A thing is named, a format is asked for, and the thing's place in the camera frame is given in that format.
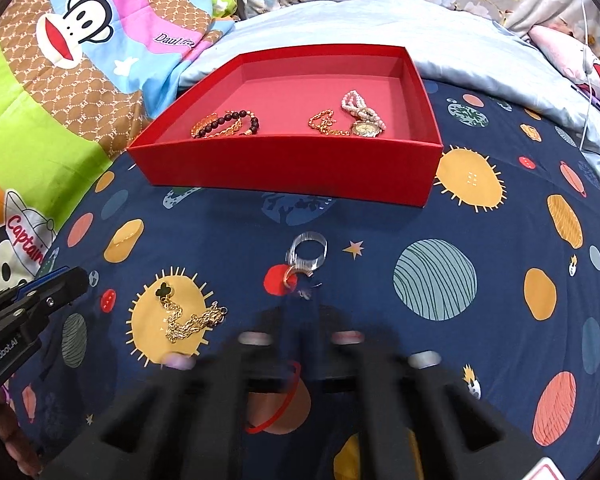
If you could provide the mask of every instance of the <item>lime green fabric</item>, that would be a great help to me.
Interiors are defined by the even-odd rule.
[[[99,144],[72,134],[24,91],[0,50],[0,187],[59,228],[109,166]]]

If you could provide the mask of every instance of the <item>silver ring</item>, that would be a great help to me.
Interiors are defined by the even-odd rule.
[[[318,242],[323,248],[324,251],[320,256],[315,258],[314,260],[304,260],[302,258],[298,258],[296,254],[296,249],[298,245],[302,242],[307,242],[312,240],[314,242]],[[302,272],[314,272],[317,270],[327,259],[327,240],[320,233],[316,233],[314,231],[308,231],[306,233],[302,233],[297,236],[294,242],[291,244],[291,247],[286,252],[286,264],[291,267],[295,267]]]

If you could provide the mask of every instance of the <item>watch face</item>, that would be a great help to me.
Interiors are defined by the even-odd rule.
[[[360,137],[376,137],[380,133],[380,127],[377,124],[359,121],[351,127],[353,133]]]

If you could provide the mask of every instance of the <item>pink pillow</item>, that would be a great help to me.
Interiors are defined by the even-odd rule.
[[[558,72],[583,90],[588,91],[587,75],[582,67],[582,50],[585,49],[586,63],[591,69],[589,78],[592,92],[594,97],[600,100],[600,60],[587,45],[579,42],[573,36],[541,25],[532,27],[529,37]]]

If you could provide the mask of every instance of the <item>black clover pendant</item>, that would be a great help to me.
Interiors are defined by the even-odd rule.
[[[155,291],[155,295],[161,299],[170,298],[172,294],[173,294],[173,289],[169,285],[167,285],[166,282],[162,282],[160,284],[160,288]]]

